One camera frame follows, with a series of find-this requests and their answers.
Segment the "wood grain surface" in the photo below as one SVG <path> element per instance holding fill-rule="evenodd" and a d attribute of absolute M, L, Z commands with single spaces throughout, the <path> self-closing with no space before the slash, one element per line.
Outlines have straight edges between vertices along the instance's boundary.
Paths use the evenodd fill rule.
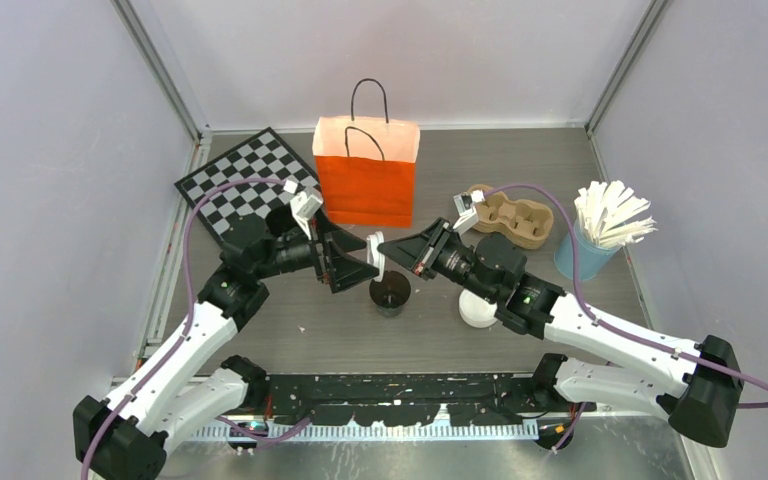
<path fill-rule="evenodd" d="M 312 167 L 312 134 L 282 137 Z M 211 156 L 243 141 L 243 136 L 214 137 Z M 416 233 L 437 217 L 455 219 L 452 196 L 471 185 L 499 186 L 510 182 L 543 185 L 572 212 L 576 190 L 598 179 L 596 160 L 583 129 L 444 130 L 422 132 L 417 160 L 413 227 L 384 229 L 385 240 Z M 548 203 L 529 191 L 508 191 L 511 199 Z M 552 255 L 566 234 L 554 210 L 555 225 L 538 250 L 528 252 L 528 270 L 567 290 L 572 285 L 555 269 Z M 373 227 L 344 225 L 365 237 Z M 475 244 L 483 234 L 469 232 Z M 196 291 L 219 266 L 219 247 L 200 223 L 190 245 Z M 413 287 L 404 311 L 396 318 L 379 315 L 369 299 L 368 285 L 338 295 L 300 271 L 266 280 L 270 297 L 234 340 L 222 347 L 200 370 L 210 374 L 230 355 L 249 357 L 274 373 L 487 372 L 530 371 L 546 352 L 565 353 L 586 361 L 600 359 L 572 347 L 523 337 L 496 324 L 477 330 L 458 314 L 460 287 L 445 278 L 423 281 L 392 262 Z M 637 293 L 620 251 L 596 278 L 584 284 L 588 303 L 645 324 Z M 186 293 L 179 276 L 166 333 L 186 314 Z"/>

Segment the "blue cup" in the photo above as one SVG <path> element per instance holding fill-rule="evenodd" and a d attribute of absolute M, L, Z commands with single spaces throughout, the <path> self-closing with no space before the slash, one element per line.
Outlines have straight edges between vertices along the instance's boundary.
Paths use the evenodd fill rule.
<path fill-rule="evenodd" d="M 620 247 L 602 248 L 593 245 L 581 233 L 578 222 L 575 222 L 573 232 L 575 232 L 575 240 L 578 242 L 578 275 L 582 281 L 587 281 L 599 273 L 599 270 L 608 263 L 608 260 L 617 253 Z M 572 242 L 569 233 L 555 250 L 555 266 L 558 267 L 561 275 L 572 279 Z"/>

